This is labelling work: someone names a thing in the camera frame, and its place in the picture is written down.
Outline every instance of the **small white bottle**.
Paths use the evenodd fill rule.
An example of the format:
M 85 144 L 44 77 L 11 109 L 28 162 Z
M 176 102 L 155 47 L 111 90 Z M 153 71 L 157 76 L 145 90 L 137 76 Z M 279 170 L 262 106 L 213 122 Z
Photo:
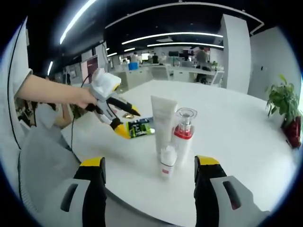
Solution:
M 174 165 L 177 160 L 177 153 L 172 146 L 167 146 L 161 150 L 161 174 L 169 178 L 174 172 Z
M 192 120 L 196 117 L 197 111 L 190 108 L 181 108 L 176 112 L 178 117 L 178 125 L 175 127 L 171 144 L 175 148 L 178 159 L 177 167 L 183 166 L 187 155 L 191 149 L 191 144 L 195 132 Z

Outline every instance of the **potted plant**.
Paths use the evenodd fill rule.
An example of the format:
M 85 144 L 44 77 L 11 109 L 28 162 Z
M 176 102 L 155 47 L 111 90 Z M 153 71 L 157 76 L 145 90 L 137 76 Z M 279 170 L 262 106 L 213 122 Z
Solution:
M 269 108 L 268 117 L 279 113 L 281 116 L 281 126 L 292 147 L 301 145 L 301 117 L 298 111 L 299 96 L 294 93 L 294 85 L 287 83 L 283 75 L 279 75 L 282 80 L 280 86 L 272 85 L 269 90 L 269 97 L 266 107 Z

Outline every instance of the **white cap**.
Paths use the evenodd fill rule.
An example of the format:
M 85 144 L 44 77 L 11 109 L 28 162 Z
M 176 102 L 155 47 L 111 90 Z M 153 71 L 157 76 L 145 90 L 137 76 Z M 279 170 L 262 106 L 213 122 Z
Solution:
M 167 166 L 173 166 L 177 160 L 177 153 L 173 146 L 167 146 L 161 150 L 161 163 Z

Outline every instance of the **black ceiling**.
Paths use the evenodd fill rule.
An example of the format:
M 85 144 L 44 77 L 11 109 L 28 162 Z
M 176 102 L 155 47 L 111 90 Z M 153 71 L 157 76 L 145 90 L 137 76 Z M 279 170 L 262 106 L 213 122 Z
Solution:
M 150 10 L 129 17 L 105 30 L 105 26 L 127 14 L 148 7 L 176 3 L 178 0 L 97 0 L 85 11 L 75 26 L 67 34 L 63 44 L 60 37 L 76 12 L 88 0 L 35 0 L 28 14 L 29 64 L 35 73 L 45 73 L 51 60 L 57 68 L 72 60 L 81 52 L 98 45 L 104 39 L 110 52 L 123 52 L 124 49 L 145 48 L 156 43 L 155 39 L 142 40 L 126 45 L 122 42 L 160 33 L 194 31 L 218 33 L 223 13 L 247 20 L 251 31 L 259 22 L 242 14 L 210 6 L 172 6 Z M 263 20 L 263 29 L 274 25 L 267 5 L 263 0 L 214 0 L 212 3 L 245 10 Z M 213 37 L 177 35 L 171 37 L 176 42 L 213 43 Z

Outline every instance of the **floor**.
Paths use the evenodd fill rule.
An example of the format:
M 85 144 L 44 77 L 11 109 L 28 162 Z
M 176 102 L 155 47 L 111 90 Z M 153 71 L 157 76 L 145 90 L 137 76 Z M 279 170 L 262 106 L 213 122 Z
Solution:
M 176 227 L 141 213 L 110 192 L 107 192 L 105 221 L 107 227 Z

